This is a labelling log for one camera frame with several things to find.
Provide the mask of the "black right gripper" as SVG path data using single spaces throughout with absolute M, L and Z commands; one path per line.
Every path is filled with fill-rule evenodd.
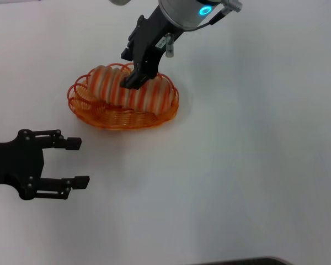
M 127 89 L 140 89 L 149 79 L 158 72 L 159 62 L 165 53 L 166 47 L 156 47 L 166 34 L 173 34 L 174 40 L 182 35 L 183 29 L 173 25 L 156 7 L 149 18 L 139 22 L 138 28 L 130 39 L 130 44 L 121 53 L 121 58 L 133 61 L 134 70 L 123 78 L 120 86 Z

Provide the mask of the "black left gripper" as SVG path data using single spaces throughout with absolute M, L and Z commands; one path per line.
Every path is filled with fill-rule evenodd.
M 0 184 L 13 187 L 23 200 L 67 199 L 72 190 L 86 189 L 89 176 L 40 178 L 44 159 L 42 149 L 79 150 L 80 137 L 64 138 L 60 129 L 20 130 L 16 138 L 0 142 Z

